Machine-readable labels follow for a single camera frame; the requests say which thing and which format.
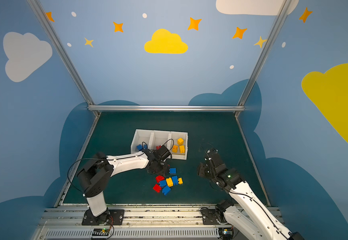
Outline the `yellow lego brick top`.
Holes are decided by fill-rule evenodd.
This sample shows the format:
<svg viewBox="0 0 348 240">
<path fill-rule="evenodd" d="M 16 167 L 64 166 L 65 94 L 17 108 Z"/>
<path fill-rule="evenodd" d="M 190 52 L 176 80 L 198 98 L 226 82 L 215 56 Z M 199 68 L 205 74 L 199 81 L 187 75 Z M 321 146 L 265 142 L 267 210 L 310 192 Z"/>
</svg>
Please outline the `yellow lego brick top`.
<svg viewBox="0 0 348 240">
<path fill-rule="evenodd" d="M 177 144 L 178 144 L 179 146 L 184 145 L 184 139 L 179 138 L 179 139 L 177 140 Z"/>
</svg>

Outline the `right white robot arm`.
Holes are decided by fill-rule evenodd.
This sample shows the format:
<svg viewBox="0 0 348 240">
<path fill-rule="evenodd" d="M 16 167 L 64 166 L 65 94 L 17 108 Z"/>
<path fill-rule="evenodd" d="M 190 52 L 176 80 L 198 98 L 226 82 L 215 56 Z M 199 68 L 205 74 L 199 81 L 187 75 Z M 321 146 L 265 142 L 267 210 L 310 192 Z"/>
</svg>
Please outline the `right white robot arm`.
<svg viewBox="0 0 348 240">
<path fill-rule="evenodd" d="M 205 151 L 204 162 L 198 166 L 197 174 L 227 192 L 248 214 L 246 217 L 240 213 L 230 201 L 217 205 L 224 220 L 249 240 L 304 239 L 299 232 L 291 232 L 271 214 L 238 171 L 227 168 L 217 149 Z"/>
</svg>

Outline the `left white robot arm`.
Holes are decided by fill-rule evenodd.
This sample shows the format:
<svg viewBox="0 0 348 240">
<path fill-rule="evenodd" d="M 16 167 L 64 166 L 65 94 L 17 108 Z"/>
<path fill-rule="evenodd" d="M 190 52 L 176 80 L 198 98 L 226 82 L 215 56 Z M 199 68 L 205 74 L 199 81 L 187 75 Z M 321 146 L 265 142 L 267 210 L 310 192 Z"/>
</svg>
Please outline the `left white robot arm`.
<svg viewBox="0 0 348 240">
<path fill-rule="evenodd" d="M 108 209 L 103 191 L 112 176 L 135 169 L 147 169 L 150 174 L 165 176 L 169 173 L 168 158 L 172 158 L 172 153 L 166 146 L 161 146 L 158 150 L 141 149 L 122 156 L 97 153 L 88 159 L 76 176 L 91 214 L 98 217 Z"/>
</svg>

